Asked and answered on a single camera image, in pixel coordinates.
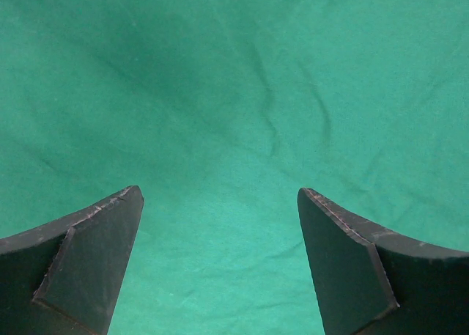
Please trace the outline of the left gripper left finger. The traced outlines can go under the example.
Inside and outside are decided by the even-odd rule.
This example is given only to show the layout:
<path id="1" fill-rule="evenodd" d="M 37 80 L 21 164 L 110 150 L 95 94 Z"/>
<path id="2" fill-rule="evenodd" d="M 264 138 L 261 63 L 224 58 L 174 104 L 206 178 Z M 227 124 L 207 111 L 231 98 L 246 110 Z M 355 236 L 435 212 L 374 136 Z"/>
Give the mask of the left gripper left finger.
<path id="1" fill-rule="evenodd" d="M 1 333 L 107 334 L 142 210 L 133 185 L 1 239 Z"/>

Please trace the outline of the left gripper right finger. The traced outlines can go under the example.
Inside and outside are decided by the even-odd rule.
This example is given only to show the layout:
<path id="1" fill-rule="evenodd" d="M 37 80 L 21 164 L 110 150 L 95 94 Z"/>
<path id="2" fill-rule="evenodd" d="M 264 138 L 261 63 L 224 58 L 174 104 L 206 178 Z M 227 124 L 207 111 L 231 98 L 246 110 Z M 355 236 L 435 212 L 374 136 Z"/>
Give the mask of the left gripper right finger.
<path id="1" fill-rule="evenodd" d="M 325 333 L 468 332 L 468 253 L 401 235 L 310 188 L 298 212 Z"/>

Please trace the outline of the green surgical cloth wrap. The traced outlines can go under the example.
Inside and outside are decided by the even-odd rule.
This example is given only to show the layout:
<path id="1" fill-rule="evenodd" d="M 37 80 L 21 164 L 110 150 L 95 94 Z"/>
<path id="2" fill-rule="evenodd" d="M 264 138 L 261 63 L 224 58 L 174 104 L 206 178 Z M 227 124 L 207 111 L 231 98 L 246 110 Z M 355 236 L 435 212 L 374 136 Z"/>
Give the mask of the green surgical cloth wrap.
<path id="1" fill-rule="evenodd" d="M 300 188 L 468 249 L 468 0 L 1 0 L 1 234 L 129 185 L 112 334 L 321 334 Z"/>

